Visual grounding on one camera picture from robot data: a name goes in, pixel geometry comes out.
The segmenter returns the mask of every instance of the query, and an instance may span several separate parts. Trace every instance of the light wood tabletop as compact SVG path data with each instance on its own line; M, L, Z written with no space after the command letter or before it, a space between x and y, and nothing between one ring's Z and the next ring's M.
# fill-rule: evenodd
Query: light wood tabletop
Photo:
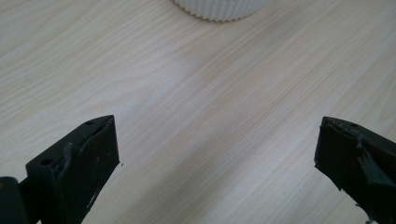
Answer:
M396 1L210 22L170 0L0 0L0 176L111 114L120 165L84 224L362 224L313 159L323 116L396 141Z

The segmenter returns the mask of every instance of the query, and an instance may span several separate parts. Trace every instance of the white cup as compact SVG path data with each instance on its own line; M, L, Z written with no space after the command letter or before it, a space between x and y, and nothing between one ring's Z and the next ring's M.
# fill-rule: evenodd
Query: white cup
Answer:
M259 11L269 0L175 0L190 14L210 21L235 21Z

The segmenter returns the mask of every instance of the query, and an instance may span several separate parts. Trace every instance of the black plastic part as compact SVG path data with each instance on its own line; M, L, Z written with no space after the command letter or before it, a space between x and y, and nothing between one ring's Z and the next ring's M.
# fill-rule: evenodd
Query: black plastic part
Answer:
M38 220L42 224L81 223L119 163L114 117L81 124L29 161L28 177L19 185L15 179L10 181L10 188L2 184L0 205L4 199L15 204L12 209L1 210L0 224L31 224Z
M360 125L323 118L316 167L370 220L396 223L396 144Z

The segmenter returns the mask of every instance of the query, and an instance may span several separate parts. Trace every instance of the wooden table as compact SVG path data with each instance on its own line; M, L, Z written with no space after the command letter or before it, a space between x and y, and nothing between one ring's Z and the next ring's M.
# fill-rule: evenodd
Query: wooden table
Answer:
M121 163L85 224L357 223L314 168L323 116L396 140L396 2L0 1L0 175L114 114Z

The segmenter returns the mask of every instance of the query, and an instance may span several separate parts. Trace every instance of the white ribbed container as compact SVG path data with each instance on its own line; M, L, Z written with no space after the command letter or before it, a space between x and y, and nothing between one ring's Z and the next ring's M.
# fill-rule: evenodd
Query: white ribbed container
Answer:
M269 0L175 0L190 14L210 21L235 21L260 10Z

